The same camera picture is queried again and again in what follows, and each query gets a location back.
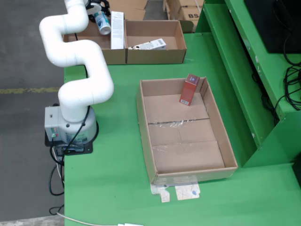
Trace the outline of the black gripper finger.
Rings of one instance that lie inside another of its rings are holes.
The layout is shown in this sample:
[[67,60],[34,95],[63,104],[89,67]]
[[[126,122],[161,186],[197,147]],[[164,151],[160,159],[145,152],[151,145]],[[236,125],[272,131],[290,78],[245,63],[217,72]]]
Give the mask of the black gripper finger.
[[108,17],[111,16],[111,13],[110,13],[110,4],[107,0],[101,0],[101,11]]

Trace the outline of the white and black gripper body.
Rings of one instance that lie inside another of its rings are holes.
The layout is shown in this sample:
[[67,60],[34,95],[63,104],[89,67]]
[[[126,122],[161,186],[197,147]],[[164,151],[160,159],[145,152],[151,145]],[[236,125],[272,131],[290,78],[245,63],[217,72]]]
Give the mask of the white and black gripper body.
[[95,23],[95,13],[103,12],[105,14],[104,0],[86,0],[85,7],[87,10],[88,18],[92,23]]

